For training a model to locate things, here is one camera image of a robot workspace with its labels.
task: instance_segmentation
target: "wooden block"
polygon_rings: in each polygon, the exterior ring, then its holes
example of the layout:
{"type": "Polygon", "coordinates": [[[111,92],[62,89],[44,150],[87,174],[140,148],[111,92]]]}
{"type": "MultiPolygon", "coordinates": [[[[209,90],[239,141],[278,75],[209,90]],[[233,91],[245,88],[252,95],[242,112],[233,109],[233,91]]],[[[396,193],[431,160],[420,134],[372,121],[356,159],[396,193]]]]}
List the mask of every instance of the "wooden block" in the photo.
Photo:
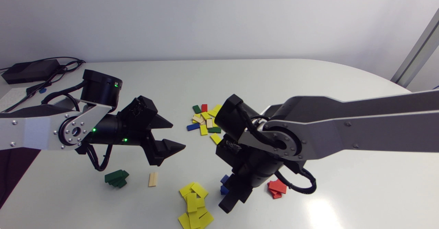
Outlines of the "wooden block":
{"type": "Polygon", "coordinates": [[[209,116],[209,113],[207,113],[207,112],[202,112],[201,113],[201,116],[204,118],[204,119],[209,119],[209,118],[211,118],[210,116],[209,116]]]}
{"type": "Polygon", "coordinates": [[[188,213],[197,211],[197,194],[189,193],[188,194],[188,213]]]}
{"type": "Polygon", "coordinates": [[[152,173],[149,174],[148,187],[155,187],[155,186],[157,186],[157,176],[158,176],[158,172],[152,172],[152,173]]]}
{"type": "Polygon", "coordinates": [[[207,129],[213,128],[212,118],[206,120],[206,127],[207,129]]]}
{"type": "Polygon", "coordinates": [[[178,217],[178,221],[180,221],[183,229],[191,229],[191,223],[189,222],[189,216],[187,213],[184,213],[180,217],[178,217]]]}
{"type": "Polygon", "coordinates": [[[199,207],[198,210],[197,210],[198,218],[201,218],[206,213],[207,213],[207,208],[206,207],[199,207]]]}
{"type": "Polygon", "coordinates": [[[203,119],[197,117],[196,115],[193,116],[192,120],[195,120],[197,123],[200,123],[200,124],[204,121],[203,119]]]}
{"type": "Polygon", "coordinates": [[[196,211],[189,213],[189,224],[191,224],[191,229],[196,229],[201,226],[200,218],[198,217],[198,213],[196,211]]]}
{"type": "Polygon", "coordinates": [[[207,135],[207,127],[205,124],[200,125],[200,133],[201,135],[207,135]]]}
{"type": "Polygon", "coordinates": [[[204,198],[197,198],[197,207],[205,207],[204,198]]]}
{"type": "Polygon", "coordinates": [[[193,111],[194,111],[195,113],[201,113],[201,109],[200,109],[200,107],[199,107],[198,105],[195,105],[195,106],[193,106],[192,108],[193,108],[193,111]]]}
{"type": "Polygon", "coordinates": [[[205,215],[203,215],[200,218],[201,229],[206,228],[208,224],[212,223],[212,221],[213,221],[213,216],[209,212],[207,212],[205,215]]]}
{"type": "Polygon", "coordinates": [[[218,143],[222,140],[221,137],[216,133],[210,135],[210,138],[213,140],[213,142],[215,142],[216,145],[218,145],[218,143]]]}
{"type": "Polygon", "coordinates": [[[192,192],[191,187],[192,187],[192,185],[193,185],[194,183],[195,183],[195,182],[191,182],[190,184],[188,184],[188,185],[186,185],[185,187],[181,188],[181,189],[179,190],[181,196],[185,196],[185,195],[191,193],[191,192],[192,192]]]}
{"type": "Polygon", "coordinates": [[[212,111],[219,112],[220,109],[221,109],[221,105],[216,105],[216,106],[212,109],[212,111]]]}
{"type": "Polygon", "coordinates": [[[199,195],[201,198],[205,198],[207,196],[207,194],[209,194],[209,192],[207,192],[207,190],[205,190],[198,182],[195,182],[191,189],[197,194],[199,195]]]}
{"type": "Polygon", "coordinates": [[[209,110],[209,111],[207,111],[207,113],[209,115],[211,115],[212,117],[216,117],[216,115],[218,114],[218,112],[215,112],[214,110],[209,110]]]}
{"type": "Polygon", "coordinates": [[[220,127],[213,127],[207,130],[209,133],[221,133],[220,127]]]}

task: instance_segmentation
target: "natural wooden block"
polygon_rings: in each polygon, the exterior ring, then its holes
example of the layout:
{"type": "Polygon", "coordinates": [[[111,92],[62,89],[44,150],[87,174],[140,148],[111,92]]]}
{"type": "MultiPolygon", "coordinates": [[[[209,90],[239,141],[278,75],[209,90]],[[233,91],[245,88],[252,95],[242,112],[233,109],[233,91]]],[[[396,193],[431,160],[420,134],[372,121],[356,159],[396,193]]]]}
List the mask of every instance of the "natural wooden block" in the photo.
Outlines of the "natural wooden block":
{"type": "Polygon", "coordinates": [[[212,118],[209,118],[208,120],[206,120],[206,127],[207,127],[207,129],[213,128],[212,118]]]}
{"type": "Polygon", "coordinates": [[[149,174],[148,187],[157,186],[157,176],[158,176],[158,172],[152,172],[149,174]]]}

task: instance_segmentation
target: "table surface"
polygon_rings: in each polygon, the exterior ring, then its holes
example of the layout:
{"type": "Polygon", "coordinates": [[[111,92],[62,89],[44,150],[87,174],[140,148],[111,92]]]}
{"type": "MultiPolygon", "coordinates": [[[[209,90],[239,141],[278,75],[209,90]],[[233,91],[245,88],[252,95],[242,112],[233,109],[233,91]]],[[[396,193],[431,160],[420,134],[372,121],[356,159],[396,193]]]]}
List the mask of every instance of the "table surface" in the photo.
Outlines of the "table surface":
{"type": "MultiPolygon", "coordinates": [[[[218,207],[220,179],[231,167],[215,155],[209,137],[185,128],[193,105],[222,104],[233,93],[261,112],[293,96],[349,101],[408,92],[379,76],[306,59],[87,63],[22,107],[78,84],[85,68],[123,80],[119,110],[139,95],[152,99],[174,124],[153,130],[155,138],[184,143],[186,149],[156,167],[149,166],[140,147],[115,146],[103,172],[75,151],[42,151],[0,210],[1,229],[181,228],[177,217],[185,202],[178,190],[192,181],[210,192],[206,207],[215,218],[210,229],[436,228],[439,223],[439,155],[358,150],[308,161],[305,167],[317,178],[312,195],[289,190],[273,200],[262,185],[226,214],[218,207]],[[119,169],[130,173],[125,187],[104,183],[105,174],[119,169]],[[158,171],[158,186],[148,188],[153,171],[158,171]]],[[[72,95],[79,98],[80,92],[72,95]]],[[[95,146],[99,156],[105,147],[95,146]]],[[[294,184],[308,185],[281,170],[294,184]]]]}

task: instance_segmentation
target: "black cable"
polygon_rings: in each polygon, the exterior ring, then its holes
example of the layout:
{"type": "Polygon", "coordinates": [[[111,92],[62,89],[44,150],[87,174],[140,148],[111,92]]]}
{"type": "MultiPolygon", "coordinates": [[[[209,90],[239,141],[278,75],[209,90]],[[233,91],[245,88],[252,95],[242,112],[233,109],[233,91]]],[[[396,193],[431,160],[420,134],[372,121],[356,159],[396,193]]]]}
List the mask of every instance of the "black cable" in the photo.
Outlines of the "black cable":
{"type": "Polygon", "coordinates": [[[52,99],[54,99],[54,98],[56,98],[58,96],[65,95],[65,94],[71,93],[73,91],[79,90],[82,87],[84,87],[86,84],[87,84],[87,81],[83,80],[80,84],[78,84],[76,86],[69,87],[69,88],[67,88],[65,90],[61,90],[61,91],[58,91],[58,92],[53,92],[53,93],[49,94],[48,96],[46,96],[41,101],[41,104],[47,104],[49,101],[51,101],[52,99]]]}
{"type": "Polygon", "coordinates": [[[23,99],[21,99],[20,101],[18,101],[16,104],[12,105],[11,107],[9,107],[8,109],[2,111],[2,113],[8,113],[11,110],[14,110],[15,107],[17,107],[18,105],[22,104],[24,101],[26,101],[27,99],[31,98],[32,96],[35,95],[35,93],[42,89],[43,87],[45,87],[56,75],[58,75],[58,72],[60,71],[58,70],[57,72],[55,72],[52,76],[49,77],[49,79],[47,79],[44,83],[41,84],[41,86],[39,86],[37,89],[35,89],[34,91],[32,91],[31,93],[29,93],[27,96],[25,96],[23,99]]]}
{"type": "Polygon", "coordinates": [[[274,142],[273,140],[271,140],[270,138],[266,137],[265,135],[263,135],[261,132],[258,131],[258,129],[251,122],[251,119],[249,118],[246,110],[242,107],[241,104],[238,104],[236,106],[236,109],[239,115],[241,116],[241,118],[245,121],[248,131],[251,133],[251,135],[254,136],[254,138],[256,138],[261,143],[270,145],[274,148],[279,148],[276,142],[274,142]]]}
{"type": "Polygon", "coordinates": [[[75,100],[75,98],[69,94],[64,94],[63,96],[66,96],[67,98],[69,98],[73,104],[75,105],[75,109],[80,112],[80,106],[78,105],[78,101],[75,100]]]}
{"type": "Polygon", "coordinates": [[[262,119],[265,119],[266,121],[270,120],[269,117],[265,117],[265,116],[263,116],[263,115],[256,115],[256,116],[251,117],[250,119],[253,120],[253,119],[255,119],[255,118],[262,118],[262,119]]]}
{"type": "Polygon", "coordinates": [[[102,164],[99,165],[99,160],[97,158],[96,151],[94,151],[93,146],[88,145],[86,147],[87,155],[90,158],[91,163],[93,164],[93,166],[96,170],[103,171],[103,170],[105,170],[105,168],[107,168],[108,161],[110,160],[110,154],[111,154],[112,149],[113,149],[113,145],[109,144],[107,147],[107,151],[105,152],[105,155],[104,155],[104,160],[102,161],[102,164]]]}
{"type": "Polygon", "coordinates": [[[282,174],[279,171],[276,171],[274,173],[274,175],[282,183],[284,183],[286,186],[288,186],[288,188],[290,188],[292,190],[295,190],[295,191],[297,191],[299,193],[302,193],[302,194],[312,194],[312,193],[314,193],[314,191],[316,191],[316,189],[317,189],[316,179],[305,168],[302,168],[300,170],[299,174],[304,176],[304,177],[306,177],[311,182],[311,187],[308,187],[308,188],[297,187],[296,185],[293,185],[292,183],[290,183],[284,176],[282,176],[282,174]]]}
{"type": "Polygon", "coordinates": [[[69,62],[69,63],[67,63],[66,65],[61,65],[61,66],[60,66],[60,69],[58,69],[58,70],[57,70],[52,76],[50,76],[49,79],[47,79],[44,83],[42,83],[41,86],[39,86],[37,89],[35,89],[35,90],[32,91],[31,93],[29,93],[27,96],[25,96],[23,99],[21,99],[21,100],[20,100],[19,102],[17,102],[16,104],[14,104],[14,105],[12,105],[11,107],[9,107],[8,109],[2,111],[2,113],[8,113],[8,112],[10,112],[11,110],[14,110],[15,107],[17,107],[18,105],[22,104],[24,101],[27,101],[29,98],[31,98],[32,96],[34,96],[35,93],[36,93],[37,91],[39,91],[39,90],[41,90],[42,88],[46,87],[47,84],[50,83],[50,81],[52,81],[52,79],[53,79],[56,75],[58,75],[58,74],[62,74],[62,76],[61,76],[59,79],[57,79],[57,80],[55,81],[55,82],[58,82],[61,78],[63,78],[63,76],[64,76],[66,73],[69,73],[69,72],[75,71],[75,70],[78,69],[83,63],[85,63],[84,60],[81,60],[81,59],[78,59],[78,58],[75,58],[75,57],[64,57],[64,56],[63,56],[63,57],[51,57],[51,58],[39,59],[39,60],[35,60],[35,61],[32,61],[32,62],[41,62],[41,61],[49,60],[49,59],[75,59],[75,61],[69,62]],[[72,65],[72,64],[74,64],[74,63],[77,63],[77,66],[69,70],[69,69],[67,68],[67,66],[72,65]]]}

